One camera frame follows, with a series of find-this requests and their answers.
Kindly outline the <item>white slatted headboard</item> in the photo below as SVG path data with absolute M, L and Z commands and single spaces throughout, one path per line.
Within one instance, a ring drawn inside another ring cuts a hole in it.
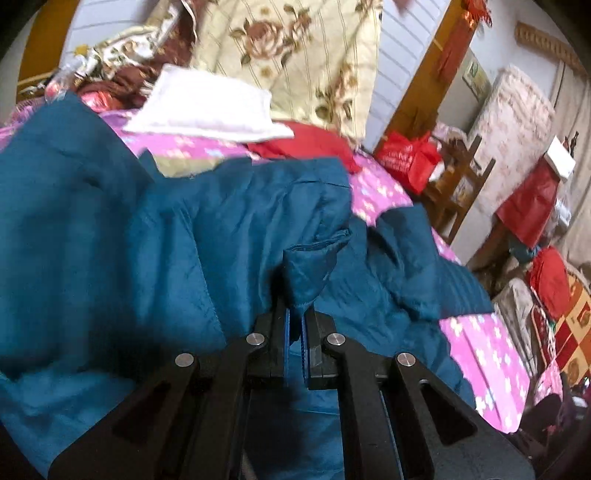
M 59 63 L 74 55 L 74 48 L 94 45 L 127 27 L 143 23 L 153 1 L 81 1 L 69 25 Z M 419 69 L 450 3 L 417 0 L 405 11 L 384 1 L 378 76 L 370 105 L 363 147 L 373 151 L 394 116 Z

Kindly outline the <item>wooden chair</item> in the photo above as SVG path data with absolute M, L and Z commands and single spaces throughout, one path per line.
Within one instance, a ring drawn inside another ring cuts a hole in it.
M 420 200 L 427 210 L 431 226 L 451 245 L 492 173 L 496 160 L 491 159 L 482 171 L 479 170 L 476 153 L 482 143 L 481 135 L 477 135 L 469 147 L 462 139 L 439 142 L 445 170 L 437 181 L 428 184 Z

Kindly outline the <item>red hanging decoration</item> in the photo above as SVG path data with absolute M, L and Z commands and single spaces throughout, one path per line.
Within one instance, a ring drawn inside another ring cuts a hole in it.
M 477 27 L 484 23 L 492 26 L 492 15 L 486 0 L 462 2 L 461 14 L 443 47 L 437 64 L 437 78 L 449 84 L 453 81 L 469 49 Z

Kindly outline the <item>brown patterned blanket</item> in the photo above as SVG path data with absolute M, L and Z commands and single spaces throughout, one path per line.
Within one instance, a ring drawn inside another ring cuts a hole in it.
M 158 2 L 145 23 L 89 47 L 60 68 L 44 99 L 71 92 L 96 113 L 141 107 L 164 65 L 189 64 L 205 6 L 204 1 Z

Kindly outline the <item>red ruffled pillow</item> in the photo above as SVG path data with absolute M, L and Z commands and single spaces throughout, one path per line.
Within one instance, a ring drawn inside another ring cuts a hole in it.
M 293 131 L 293 138 L 245 143 L 245 148 L 270 160 L 338 158 L 349 174 L 355 175 L 362 171 L 362 167 L 356 164 L 349 142 L 339 134 L 298 122 L 283 122 L 283 125 Z

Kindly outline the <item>white folded cloth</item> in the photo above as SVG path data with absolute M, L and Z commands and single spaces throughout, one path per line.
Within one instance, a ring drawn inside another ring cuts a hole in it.
M 271 118 L 270 102 L 269 91 L 245 81 L 166 64 L 123 130 L 236 143 L 293 138 L 290 127 Z

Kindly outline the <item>pink lace cover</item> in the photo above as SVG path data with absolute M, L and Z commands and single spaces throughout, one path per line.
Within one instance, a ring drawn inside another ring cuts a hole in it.
M 555 109 L 540 87 L 522 70 L 501 70 L 468 138 L 481 138 L 475 160 L 495 162 L 477 197 L 478 208 L 493 215 L 526 179 L 546 151 Z

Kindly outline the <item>red shopping bag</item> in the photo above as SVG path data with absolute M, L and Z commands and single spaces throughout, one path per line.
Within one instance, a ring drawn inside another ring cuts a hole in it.
M 427 187 L 442 155 L 427 132 L 422 137 L 409 139 L 393 131 L 375 155 L 376 160 L 404 189 L 420 195 Z

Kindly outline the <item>red cloth on furniture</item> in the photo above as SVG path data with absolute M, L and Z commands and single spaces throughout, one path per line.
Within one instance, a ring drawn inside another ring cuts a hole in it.
M 542 237 L 557 199 L 560 177 L 541 157 L 520 186 L 497 209 L 496 216 L 529 249 Z

